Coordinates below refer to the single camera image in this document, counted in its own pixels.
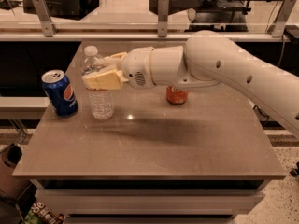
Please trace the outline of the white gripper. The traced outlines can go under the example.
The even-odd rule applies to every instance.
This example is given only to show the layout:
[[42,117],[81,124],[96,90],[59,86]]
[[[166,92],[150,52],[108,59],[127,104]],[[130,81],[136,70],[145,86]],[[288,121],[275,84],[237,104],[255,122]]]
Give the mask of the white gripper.
[[154,83],[150,75],[152,52],[153,47],[145,47],[106,56],[106,67],[83,75],[83,82],[90,90],[118,90],[126,82],[136,89],[153,88]]

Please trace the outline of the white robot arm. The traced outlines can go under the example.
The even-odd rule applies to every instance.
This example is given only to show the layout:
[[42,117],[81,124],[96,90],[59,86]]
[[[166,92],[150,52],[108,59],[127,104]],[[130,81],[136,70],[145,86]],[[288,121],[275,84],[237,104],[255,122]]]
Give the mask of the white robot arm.
[[225,84],[241,92],[282,127],[299,137],[299,77],[266,63],[212,31],[191,35],[183,46],[133,49],[97,62],[82,77],[91,90],[172,86],[211,91]]

